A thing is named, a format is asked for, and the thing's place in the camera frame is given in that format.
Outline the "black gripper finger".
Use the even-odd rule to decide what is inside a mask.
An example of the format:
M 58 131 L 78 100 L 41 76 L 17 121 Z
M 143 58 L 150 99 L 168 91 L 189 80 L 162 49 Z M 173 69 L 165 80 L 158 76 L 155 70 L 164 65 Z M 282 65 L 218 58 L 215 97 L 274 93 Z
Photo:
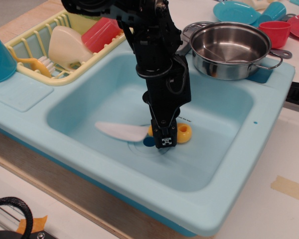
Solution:
M 176 119 L 171 121 L 167 128 L 160 129 L 157 122 L 151 120 L 152 134 L 156 148 L 175 147 L 177 145 L 177 122 Z

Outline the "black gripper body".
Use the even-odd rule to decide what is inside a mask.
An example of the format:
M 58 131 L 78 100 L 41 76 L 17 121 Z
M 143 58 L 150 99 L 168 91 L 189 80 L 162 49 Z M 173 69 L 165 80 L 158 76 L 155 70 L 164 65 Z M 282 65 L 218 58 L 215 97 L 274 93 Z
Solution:
M 171 127 L 173 120 L 179 115 L 179 108 L 191 101 L 186 57 L 173 55 L 164 70 L 146 71 L 137 66 L 136 71 L 146 81 L 148 91 L 144 93 L 143 100 L 149 105 L 157 127 Z

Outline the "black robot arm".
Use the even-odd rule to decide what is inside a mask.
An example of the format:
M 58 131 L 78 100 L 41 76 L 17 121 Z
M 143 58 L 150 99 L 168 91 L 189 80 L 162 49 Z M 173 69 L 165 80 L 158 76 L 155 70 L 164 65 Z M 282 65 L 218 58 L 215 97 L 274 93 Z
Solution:
M 143 101 L 152 117 L 157 148 L 177 144 L 180 107 L 191 101 L 188 63 L 176 53 L 182 44 L 166 0 L 64 0 L 73 14 L 117 21 L 136 57 L 136 72 L 145 79 Z

